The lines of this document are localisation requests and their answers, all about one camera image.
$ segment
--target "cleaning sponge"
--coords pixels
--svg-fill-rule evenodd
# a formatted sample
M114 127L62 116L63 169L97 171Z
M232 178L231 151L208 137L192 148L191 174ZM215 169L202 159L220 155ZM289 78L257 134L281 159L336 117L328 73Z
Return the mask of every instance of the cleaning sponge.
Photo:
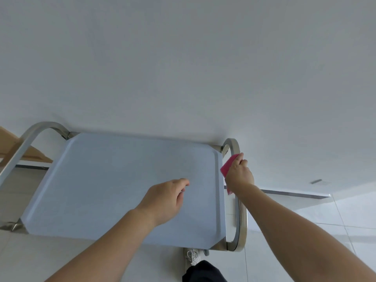
M227 161L225 164L223 164L223 166L221 167L221 173L223 175L223 177L226 177L227 175L227 172L229 171L230 167L231 167L231 164L233 163L233 161L235 160L235 158L237 158L237 156L239 155L240 153L238 154L234 154L232 155ZM227 194L231 195L232 192L227 189Z

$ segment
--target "white sneaker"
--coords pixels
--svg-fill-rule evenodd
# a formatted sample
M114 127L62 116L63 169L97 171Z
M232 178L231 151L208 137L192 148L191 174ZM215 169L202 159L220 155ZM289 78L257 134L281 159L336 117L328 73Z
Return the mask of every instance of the white sneaker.
M190 266L196 265L201 261L204 251L202 249L184 248L183 254L185 257L185 268L188 269Z

